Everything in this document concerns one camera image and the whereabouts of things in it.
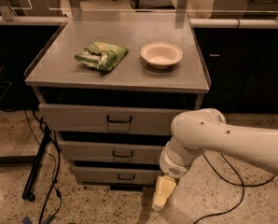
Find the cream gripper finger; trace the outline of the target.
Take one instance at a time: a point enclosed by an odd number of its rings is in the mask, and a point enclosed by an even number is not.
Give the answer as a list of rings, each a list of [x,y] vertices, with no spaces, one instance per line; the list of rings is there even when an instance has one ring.
[[[160,211],[166,204],[168,197],[155,193],[153,196],[152,208],[156,211]]]

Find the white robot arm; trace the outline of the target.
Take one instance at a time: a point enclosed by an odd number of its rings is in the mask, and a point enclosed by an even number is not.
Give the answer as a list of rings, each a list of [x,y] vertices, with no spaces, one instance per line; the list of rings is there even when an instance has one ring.
[[[176,187],[176,181],[206,151],[215,151],[245,161],[278,175],[278,130],[227,124],[213,108],[187,111],[171,123],[172,138],[160,154],[160,169],[152,208],[161,210]]]

